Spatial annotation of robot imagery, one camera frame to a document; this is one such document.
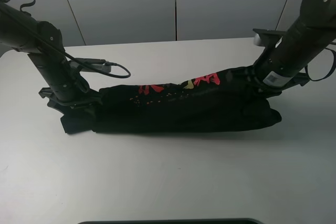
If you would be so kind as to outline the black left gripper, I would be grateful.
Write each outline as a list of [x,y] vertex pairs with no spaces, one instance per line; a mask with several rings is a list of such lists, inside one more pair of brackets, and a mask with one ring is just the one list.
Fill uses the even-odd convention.
[[91,105],[101,104],[102,95],[93,89],[81,91],[76,86],[66,84],[42,88],[39,91],[41,98],[47,98],[47,106],[57,111],[71,111],[85,109]]

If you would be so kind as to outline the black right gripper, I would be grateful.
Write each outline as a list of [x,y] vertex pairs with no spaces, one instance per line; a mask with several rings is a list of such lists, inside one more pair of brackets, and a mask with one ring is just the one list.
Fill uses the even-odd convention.
[[309,81],[308,75],[301,72],[288,78],[274,71],[265,77],[258,77],[254,66],[230,70],[230,87],[244,95],[280,95],[283,90],[304,86]]

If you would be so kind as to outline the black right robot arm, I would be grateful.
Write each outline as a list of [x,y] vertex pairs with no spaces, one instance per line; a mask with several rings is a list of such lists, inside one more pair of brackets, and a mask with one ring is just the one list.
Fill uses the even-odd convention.
[[255,94],[277,94],[312,79],[308,64],[335,40],[335,0],[302,0],[299,17],[287,31],[254,29],[264,51],[249,67],[226,75],[233,85]]

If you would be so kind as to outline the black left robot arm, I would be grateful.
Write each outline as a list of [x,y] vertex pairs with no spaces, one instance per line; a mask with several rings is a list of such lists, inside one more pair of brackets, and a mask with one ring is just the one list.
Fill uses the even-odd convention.
[[42,98],[48,98],[48,107],[68,113],[102,104],[101,94],[80,74],[92,66],[83,59],[66,56],[61,31],[8,6],[5,0],[1,0],[1,43],[28,55],[48,84],[39,92]]

